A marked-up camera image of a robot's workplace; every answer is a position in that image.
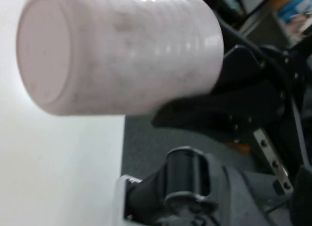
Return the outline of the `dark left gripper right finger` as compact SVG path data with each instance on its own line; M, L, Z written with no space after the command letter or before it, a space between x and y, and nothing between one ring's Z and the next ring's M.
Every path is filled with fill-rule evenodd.
M312 225L312 168L302 166L297 174L292 194L292 223Z

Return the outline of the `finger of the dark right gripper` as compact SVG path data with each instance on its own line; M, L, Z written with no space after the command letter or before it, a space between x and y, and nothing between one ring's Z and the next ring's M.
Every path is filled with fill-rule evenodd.
M264 57L242 45L227 52L215 88L239 89L267 80L280 90L287 83L292 87L306 81L306 59L299 52L271 45L260 50Z
M267 80L240 89L174 100L152 119L156 128L196 132L227 143L278 120L279 92Z

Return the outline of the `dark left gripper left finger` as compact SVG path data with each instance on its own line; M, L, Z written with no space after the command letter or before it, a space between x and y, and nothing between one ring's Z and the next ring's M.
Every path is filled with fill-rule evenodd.
M293 190L276 191L270 174L229 171L229 225L277 226L268 206L287 204Z

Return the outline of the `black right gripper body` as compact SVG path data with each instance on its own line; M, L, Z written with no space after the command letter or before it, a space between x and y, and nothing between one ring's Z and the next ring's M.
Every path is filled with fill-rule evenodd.
M305 141L300 113L291 97L282 117L253 132L254 140L276 176L279 192L291 194L301 166L305 165Z

